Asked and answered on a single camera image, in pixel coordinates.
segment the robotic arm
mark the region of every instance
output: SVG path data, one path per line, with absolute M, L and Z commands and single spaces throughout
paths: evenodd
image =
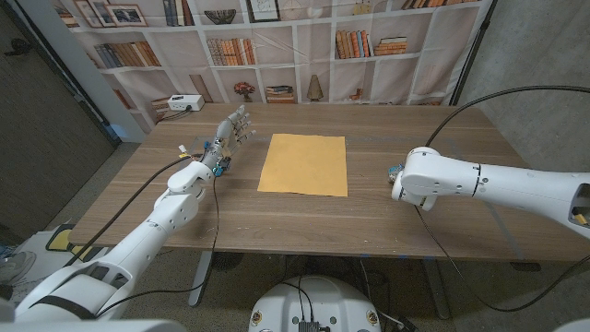
M 590 173 L 479 164 L 414 148 L 390 170 L 392 198 L 430 210 L 437 196 L 469 196 L 553 219 L 590 239 Z
M 79 321 L 94 318 L 103 308 L 129 296 L 137 279 L 175 232 L 191 221 L 210 183 L 229 168 L 230 157 L 255 131 L 242 105 L 219 124 L 214 142 L 201 161 L 192 161 L 168 181 L 154 210 L 106 256 L 64 267 L 44 280 L 16 310 L 16 322 Z M 123 302 L 99 319 L 120 317 Z

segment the robot end effector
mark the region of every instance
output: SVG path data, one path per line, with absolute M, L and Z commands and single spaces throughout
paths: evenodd
M 229 168 L 230 157 L 236 153 L 238 148 L 253 136 L 256 131 L 246 132 L 250 125 L 248 116 L 244 114 L 244 105 L 218 126 L 213 143 L 206 142 L 205 153 L 201 161 L 191 162 L 187 167 L 176 172 L 168 181 L 168 187 L 172 192 L 182 193 L 186 187 L 193 185 L 197 180 L 206 183 L 214 176 Z
M 414 148 L 392 168 L 392 198 L 430 210 L 438 196 L 470 196 L 553 219 L 590 239 L 590 173 L 479 164 Z

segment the wall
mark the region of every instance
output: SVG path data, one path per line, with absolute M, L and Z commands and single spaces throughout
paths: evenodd
M 136 120 L 117 99 L 112 88 L 101 78 L 77 40 L 59 18 L 52 2 L 45 0 L 19 1 L 45 39 L 50 43 L 64 64 L 87 92 L 112 129 L 123 142 L 143 142 L 144 132 Z
M 590 87 L 590 2 L 500 0 L 459 105 L 523 85 Z M 531 167 L 590 172 L 590 95 L 528 91 L 478 107 Z

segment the shelf backdrop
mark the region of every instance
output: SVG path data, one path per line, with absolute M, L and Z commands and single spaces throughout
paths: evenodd
M 316 75 L 320 102 L 446 103 L 491 4 L 463 1 L 53 0 L 146 132 L 158 121 L 153 100 L 200 93 L 239 102 L 239 82 L 255 88 L 254 102 L 311 102 Z M 205 13 L 232 9 L 230 24 Z M 277 12 L 280 20 L 255 22 Z M 354 43 L 368 54 L 355 57 Z M 268 89 L 276 86 L 292 89 Z

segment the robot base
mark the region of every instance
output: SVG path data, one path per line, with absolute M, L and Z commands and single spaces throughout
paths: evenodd
M 286 280 L 298 286 L 299 277 Z M 249 331 L 367 331 L 379 332 L 381 326 L 375 307 L 360 291 L 346 282 L 325 276 L 304 276 L 299 290 L 283 283 L 269 290 L 254 306 Z M 301 304 L 305 321 L 301 317 Z

